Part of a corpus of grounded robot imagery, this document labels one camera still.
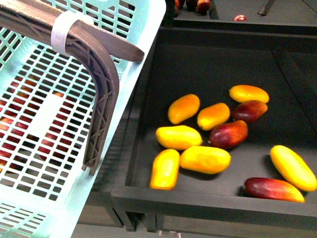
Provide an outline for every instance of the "apple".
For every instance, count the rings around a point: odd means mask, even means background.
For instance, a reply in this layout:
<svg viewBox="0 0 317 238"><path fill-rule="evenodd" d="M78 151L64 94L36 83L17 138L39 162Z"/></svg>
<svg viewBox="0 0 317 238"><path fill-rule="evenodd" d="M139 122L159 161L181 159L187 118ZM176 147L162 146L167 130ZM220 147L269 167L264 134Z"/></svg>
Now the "apple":
<svg viewBox="0 0 317 238"><path fill-rule="evenodd" d="M244 16L244 15L237 15L237 16L234 17L233 20L234 20L234 21L248 21L248 20L247 20L247 17Z"/></svg>
<svg viewBox="0 0 317 238"><path fill-rule="evenodd" d="M205 15L210 8L210 0L198 0L197 11L201 15Z"/></svg>

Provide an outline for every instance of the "light blue plastic basket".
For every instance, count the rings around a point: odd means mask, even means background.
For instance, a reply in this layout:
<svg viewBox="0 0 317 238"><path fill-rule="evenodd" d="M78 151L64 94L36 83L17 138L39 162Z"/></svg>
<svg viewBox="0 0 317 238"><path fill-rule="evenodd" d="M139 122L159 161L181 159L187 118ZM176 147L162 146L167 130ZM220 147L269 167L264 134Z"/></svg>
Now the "light blue plastic basket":
<svg viewBox="0 0 317 238"><path fill-rule="evenodd" d="M99 27L139 47L145 58L165 13L164 0L42 1L92 17ZM0 30L0 103L5 104L0 105L0 119L9 120L0 122L0 237L71 236L144 63L113 61L120 91L100 164L90 176L89 171L81 170L95 100L88 71L73 57L59 55L51 47L7 29ZM56 92L63 97L54 96ZM23 100L21 93L29 94L24 105L16 101ZM46 104L45 100L54 103ZM32 136L39 125L24 118L32 119L34 109L40 111L43 105L51 106L52 113L63 107L72 115L64 121L56 113L53 118L43 114L47 128L59 129L59 133L49 129L42 133L49 132L50 139ZM18 112L17 116L9 113L12 110ZM49 143L43 145L43 139Z"/></svg>

